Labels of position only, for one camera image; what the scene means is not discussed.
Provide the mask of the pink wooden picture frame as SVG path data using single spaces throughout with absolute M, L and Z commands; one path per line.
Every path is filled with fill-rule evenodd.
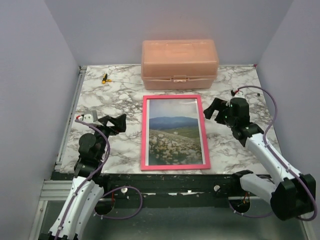
M 140 168 L 143 171 L 211 168 L 200 95 L 143 97 Z

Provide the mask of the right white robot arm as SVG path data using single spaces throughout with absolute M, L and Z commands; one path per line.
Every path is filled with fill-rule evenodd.
M 241 196 L 253 193 L 270 204 L 272 212 L 282 221 L 292 218 L 312 221 L 318 215 L 316 180 L 302 174 L 267 140 L 266 133 L 250 120 L 249 104 L 243 97 L 230 101 L 215 98 L 204 110 L 206 119 L 217 111 L 215 121 L 229 127 L 233 137 L 253 153 L 271 176 L 271 181 L 260 178 L 250 170 L 234 173 L 230 191 Z

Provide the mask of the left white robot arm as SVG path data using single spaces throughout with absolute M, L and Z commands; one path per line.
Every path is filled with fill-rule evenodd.
M 106 115 L 89 123 L 85 115 L 77 116 L 76 123 L 92 129 L 78 140 L 78 161 L 67 199 L 48 233 L 41 233 L 40 240 L 79 240 L 100 198 L 107 197 L 111 185 L 99 180 L 102 168 L 107 162 L 111 146 L 109 136 L 124 133 L 127 129 L 127 115 L 117 117 Z

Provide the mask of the landscape photo print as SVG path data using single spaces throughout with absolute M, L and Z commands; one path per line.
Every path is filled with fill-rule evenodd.
M 148 98 L 145 127 L 146 166 L 206 164 L 196 97 Z

